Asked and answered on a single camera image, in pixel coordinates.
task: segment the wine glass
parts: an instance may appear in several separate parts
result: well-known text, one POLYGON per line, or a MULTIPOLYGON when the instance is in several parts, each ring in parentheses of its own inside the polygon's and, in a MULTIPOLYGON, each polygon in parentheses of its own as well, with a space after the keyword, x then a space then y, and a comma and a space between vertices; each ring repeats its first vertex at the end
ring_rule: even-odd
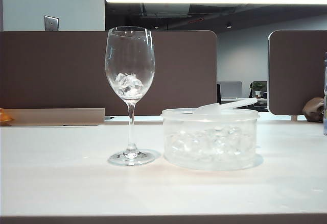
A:
POLYGON ((116 27, 108 32, 106 76, 115 93, 127 104, 128 145, 108 161, 116 165, 150 163, 155 156, 140 152, 134 143, 134 108, 149 90, 155 71, 151 32, 140 27, 116 27))

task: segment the ceiling light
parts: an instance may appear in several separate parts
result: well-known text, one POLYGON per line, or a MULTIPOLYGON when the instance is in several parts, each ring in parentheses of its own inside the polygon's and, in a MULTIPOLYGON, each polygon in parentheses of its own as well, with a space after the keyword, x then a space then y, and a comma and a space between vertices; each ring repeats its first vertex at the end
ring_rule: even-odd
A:
POLYGON ((327 5, 327 0, 106 0, 108 3, 144 4, 263 4, 263 5, 327 5))

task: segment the plastic container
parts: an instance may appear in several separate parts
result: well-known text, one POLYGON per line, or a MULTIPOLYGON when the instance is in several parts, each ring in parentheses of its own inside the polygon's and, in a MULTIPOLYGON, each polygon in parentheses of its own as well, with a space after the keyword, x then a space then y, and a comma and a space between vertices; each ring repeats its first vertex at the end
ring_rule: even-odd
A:
POLYGON ((324 98, 323 98, 323 134, 327 136, 327 52, 325 53, 325 77, 324 77, 324 98))
POLYGON ((163 110, 165 158, 178 166, 202 170, 237 170, 254 166, 258 112, 224 109, 193 114, 194 108, 163 110))

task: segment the orange object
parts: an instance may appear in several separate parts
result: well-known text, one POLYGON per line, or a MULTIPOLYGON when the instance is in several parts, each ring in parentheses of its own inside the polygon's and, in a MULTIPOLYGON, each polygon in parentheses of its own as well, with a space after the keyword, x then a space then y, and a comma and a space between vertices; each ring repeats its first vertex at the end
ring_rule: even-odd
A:
POLYGON ((6 124, 5 122, 12 121, 12 120, 13 119, 7 113, 4 113, 2 108, 0 108, 0 123, 1 123, 1 126, 5 125, 6 124))

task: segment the water bottle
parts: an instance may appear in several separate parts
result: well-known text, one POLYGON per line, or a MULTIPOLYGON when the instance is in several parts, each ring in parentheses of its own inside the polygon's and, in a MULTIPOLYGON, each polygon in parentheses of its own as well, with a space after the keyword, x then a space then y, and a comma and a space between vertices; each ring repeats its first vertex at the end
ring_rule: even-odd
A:
POLYGON ((325 86, 323 98, 323 134, 327 135, 327 52, 325 53, 325 86))

